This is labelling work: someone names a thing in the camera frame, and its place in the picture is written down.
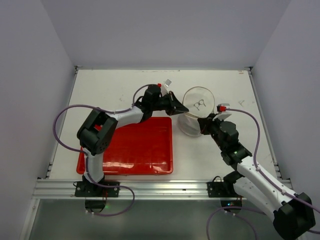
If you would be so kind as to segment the white mesh laundry bag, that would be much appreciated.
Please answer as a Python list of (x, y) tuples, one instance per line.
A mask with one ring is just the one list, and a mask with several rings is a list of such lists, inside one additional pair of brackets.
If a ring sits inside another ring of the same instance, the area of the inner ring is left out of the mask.
[(213, 93), (202, 86), (195, 86), (186, 91), (182, 104), (189, 112), (183, 113), (177, 118), (179, 129), (190, 137), (200, 137), (201, 129), (199, 118), (206, 118), (214, 112), (215, 97)]

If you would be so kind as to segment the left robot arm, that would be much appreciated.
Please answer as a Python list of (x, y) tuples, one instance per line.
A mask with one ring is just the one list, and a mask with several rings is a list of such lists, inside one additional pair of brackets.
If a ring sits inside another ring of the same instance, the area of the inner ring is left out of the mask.
[(86, 190), (92, 196), (103, 193), (103, 153), (109, 147), (115, 131), (131, 124), (140, 124), (152, 117), (155, 111), (164, 111), (168, 116), (189, 112), (172, 91), (162, 93), (160, 84), (146, 84), (144, 94), (133, 99), (130, 108), (107, 111), (95, 107), (77, 132), (84, 154), (84, 178), (88, 181)]

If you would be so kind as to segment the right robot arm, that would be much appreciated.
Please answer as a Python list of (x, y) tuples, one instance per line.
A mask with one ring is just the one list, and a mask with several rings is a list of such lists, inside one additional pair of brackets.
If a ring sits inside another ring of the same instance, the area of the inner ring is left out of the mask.
[(297, 194), (268, 173), (239, 141), (236, 125), (220, 114), (198, 120), (200, 132), (210, 135), (220, 149), (224, 162), (233, 172), (223, 178), (227, 196), (242, 196), (252, 202), (272, 221), (284, 240), (295, 240), (316, 225), (311, 198)]

